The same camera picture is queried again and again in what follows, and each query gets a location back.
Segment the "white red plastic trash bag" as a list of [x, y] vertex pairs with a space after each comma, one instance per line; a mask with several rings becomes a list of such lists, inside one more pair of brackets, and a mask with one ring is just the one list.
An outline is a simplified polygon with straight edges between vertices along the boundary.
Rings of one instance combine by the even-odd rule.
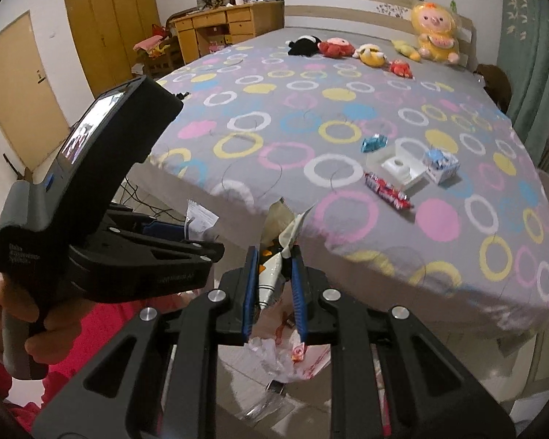
[[292, 303], [282, 299], [261, 312], [245, 349], [280, 383], [313, 379], [331, 361], [329, 345], [308, 346], [301, 340]]

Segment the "white orange snack wrapper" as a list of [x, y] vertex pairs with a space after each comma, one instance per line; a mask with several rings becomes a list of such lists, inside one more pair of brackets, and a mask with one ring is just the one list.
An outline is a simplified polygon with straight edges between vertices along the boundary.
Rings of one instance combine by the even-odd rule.
[[291, 258], [291, 250], [301, 234], [311, 207], [294, 213], [280, 198], [269, 207], [259, 241], [259, 308], [274, 305], [283, 291], [283, 262]]

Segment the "red white candy wrapper strip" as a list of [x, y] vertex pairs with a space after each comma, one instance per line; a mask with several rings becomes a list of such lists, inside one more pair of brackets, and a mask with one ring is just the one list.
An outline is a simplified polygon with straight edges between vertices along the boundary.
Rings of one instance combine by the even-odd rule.
[[372, 172], [365, 173], [365, 184], [379, 198], [390, 204], [395, 210], [410, 210], [414, 206], [408, 196], [396, 189], [391, 183], [375, 175]]

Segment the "white plastic packaging tray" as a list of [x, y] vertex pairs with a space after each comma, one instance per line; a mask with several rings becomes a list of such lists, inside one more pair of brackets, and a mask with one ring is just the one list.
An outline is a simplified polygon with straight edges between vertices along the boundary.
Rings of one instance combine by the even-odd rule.
[[404, 191], [418, 183], [426, 172], [423, 162], [396, 144], [368, 153], [365, 165], [368, 172]]

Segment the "blue candy wrapper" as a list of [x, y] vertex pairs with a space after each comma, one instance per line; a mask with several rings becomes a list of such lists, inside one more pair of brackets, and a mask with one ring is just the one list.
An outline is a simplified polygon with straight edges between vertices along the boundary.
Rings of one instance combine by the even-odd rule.
[[385, 148], [386, 145], [388, 145], [388, 142], [389, 139], [387, 136], [382, 134], [374, 134], [363, 139], [361, 152], [364, 154], [376, 152], [382, 148]]

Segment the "blue white small carton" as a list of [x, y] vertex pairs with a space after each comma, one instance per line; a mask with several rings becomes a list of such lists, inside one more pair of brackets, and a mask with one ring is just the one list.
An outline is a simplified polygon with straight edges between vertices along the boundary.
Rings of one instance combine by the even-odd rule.
[[438, 148], [426, 151], [421, 162], [426, 167], [429, 178], [436, 184], [451, 179], [460, 168], [460, 162], [455, 155]]

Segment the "red trouser left leg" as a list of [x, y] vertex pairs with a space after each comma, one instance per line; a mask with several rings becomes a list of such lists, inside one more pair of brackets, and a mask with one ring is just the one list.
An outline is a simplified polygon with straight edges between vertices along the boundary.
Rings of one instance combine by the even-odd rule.
[[29, 432], [32, 423], [39, 414], [41, 407], [49, 403], [65, 386], [69, 379], [75, 376], [83, 366], [103, 346], [111, 340], [136, 314], [145, 306], [156, 308], [159, 313], [170, 312], [184, 308], [192, 297], [186, 294], [176, 294], [166, 297], [152, 298], [147, 301], [133, 301], [118, 304], [96, 304], [93, 310], [82, 319], [82, 332], [74, 341], [68, 357], [62, 362], [49, 367], [48, 376], [43, 379], [44, 392], [39, 404], [26, 403], [25, 406], [6, 402], [12, 386], [12, 377], [0, 362], [0, 400], [18, 424]]

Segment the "wooden room door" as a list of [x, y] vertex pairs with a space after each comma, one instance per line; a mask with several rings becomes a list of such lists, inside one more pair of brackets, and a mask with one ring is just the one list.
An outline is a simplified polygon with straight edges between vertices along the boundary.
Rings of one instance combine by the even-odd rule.
[[69, 134], [28, 12], [0, 32], [0, 128], [22, 164], [42, 165]]

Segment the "wooden chair with clothes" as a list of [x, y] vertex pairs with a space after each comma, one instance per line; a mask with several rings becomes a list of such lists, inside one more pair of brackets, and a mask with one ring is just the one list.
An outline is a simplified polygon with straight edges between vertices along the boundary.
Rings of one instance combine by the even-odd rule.
[[134, 76], [147, 75], [159, 79], [184, 66], [184, 59], [176, 36], [169, 29], [152, 24], [152, 36], [132, 47]]

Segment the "yellow wooden wardrobe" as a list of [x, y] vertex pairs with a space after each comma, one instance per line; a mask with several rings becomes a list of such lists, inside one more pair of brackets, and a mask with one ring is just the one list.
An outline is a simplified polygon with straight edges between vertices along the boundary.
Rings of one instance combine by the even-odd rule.
[[71, 34], [93, 95], [131, 79], [135, 44], [160, 23], [156, 0], [64, 0]]

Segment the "yellow white plush toy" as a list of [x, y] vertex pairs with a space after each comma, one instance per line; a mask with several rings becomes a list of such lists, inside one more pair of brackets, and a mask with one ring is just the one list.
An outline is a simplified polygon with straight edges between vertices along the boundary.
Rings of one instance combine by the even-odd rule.
[[386, 64], [386, 56], [381, 49], [374, 44], [364, 44], [359, 46], [352, 54], [354, 59], [360, 60], [367, 67], [381, 68]]

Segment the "red octopus plush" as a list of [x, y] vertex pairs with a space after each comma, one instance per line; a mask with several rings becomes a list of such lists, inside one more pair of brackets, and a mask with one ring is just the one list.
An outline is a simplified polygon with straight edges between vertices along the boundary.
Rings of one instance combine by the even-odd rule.
[[318, 44], [318, 50], [324, 57], [329, 59], [341, 59], [342, 57], [352, 57], [355, 53], [355, 46], [342, 38], [330, 38]]

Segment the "small yellow plush toy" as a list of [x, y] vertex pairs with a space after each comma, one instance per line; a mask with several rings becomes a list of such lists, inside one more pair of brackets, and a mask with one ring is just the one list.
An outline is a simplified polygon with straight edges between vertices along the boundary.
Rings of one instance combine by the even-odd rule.
[[395, 51], [400, 55], [418, 63], [421, 62], [421, 54], [412, 45], [402, 40], [391, 40], [391, 43]]

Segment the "brown plush by bed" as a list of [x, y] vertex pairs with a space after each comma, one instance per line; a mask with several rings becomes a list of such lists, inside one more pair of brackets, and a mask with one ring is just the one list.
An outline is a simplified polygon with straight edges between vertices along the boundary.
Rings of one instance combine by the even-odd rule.
[[512, 88], [507, 75], [493, 64], [478, 64], [474, 74], [483, 78], [484, 90], [501, 112], [506, 114], [512, 99]]

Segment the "large yellow pig plush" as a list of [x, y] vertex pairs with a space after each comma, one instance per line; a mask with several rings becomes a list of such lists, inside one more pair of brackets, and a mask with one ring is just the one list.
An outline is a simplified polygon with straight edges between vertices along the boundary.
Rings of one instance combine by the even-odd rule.
[[457, 23], [444, 7], [421, 2], [411, 9], [411, 25], [418, 35], [418, 52], [424, 60], [459, 64]]

